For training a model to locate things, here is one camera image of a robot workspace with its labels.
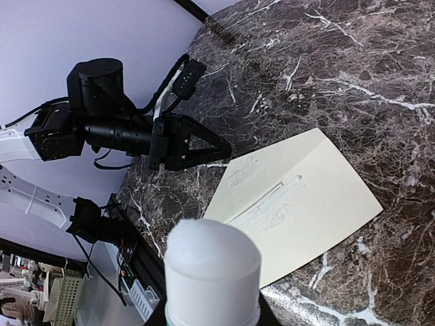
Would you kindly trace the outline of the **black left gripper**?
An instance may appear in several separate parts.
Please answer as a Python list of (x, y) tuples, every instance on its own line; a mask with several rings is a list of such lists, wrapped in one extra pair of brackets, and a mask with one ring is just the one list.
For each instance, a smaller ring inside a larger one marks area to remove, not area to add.
[(179, 171), (201, 164), (229, 158), (232, 147), (228, 141), (195, 119), (158, 117), (154, 120), (150, 143), (150, 170)]

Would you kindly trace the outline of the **cream paper envelope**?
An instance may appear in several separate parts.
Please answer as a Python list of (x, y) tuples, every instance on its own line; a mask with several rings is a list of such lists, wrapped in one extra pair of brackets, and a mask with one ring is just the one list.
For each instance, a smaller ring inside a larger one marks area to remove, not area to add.
[(233, 159), (205, 219), (248, 235), (262, 255), (260, 286), (299, 269), (383, 210), (318, 128)]

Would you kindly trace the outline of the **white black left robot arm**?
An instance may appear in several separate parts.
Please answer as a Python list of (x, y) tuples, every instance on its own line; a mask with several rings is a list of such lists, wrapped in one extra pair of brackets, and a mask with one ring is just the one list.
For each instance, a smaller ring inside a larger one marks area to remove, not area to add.
[[(151, 101), (139, 109), (125, 95), (123, 65), (115, 58), (79, 62), (67, 76), (67, 96), (55, 98), (1, 126), (1, 162), (49, 162), (93, 151), (117, 150), (151, 170), (179, 171), (231, 156), (230, 144), (176, 106), (191, 98), (205, 65), (181, 56)], [(1, 169), (1, 202), (40, 217), (89, 243), (119, 245), (125, 224), (85, 198), (50, 192)]]

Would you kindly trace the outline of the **green white glue stick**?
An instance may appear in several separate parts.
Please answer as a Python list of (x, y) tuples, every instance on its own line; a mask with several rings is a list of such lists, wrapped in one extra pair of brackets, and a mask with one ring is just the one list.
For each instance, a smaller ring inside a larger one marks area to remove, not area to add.
[(240, 230), (181, 220), (164, 255), (167, 325), (257, 325), (261, 264), (258, 248)]

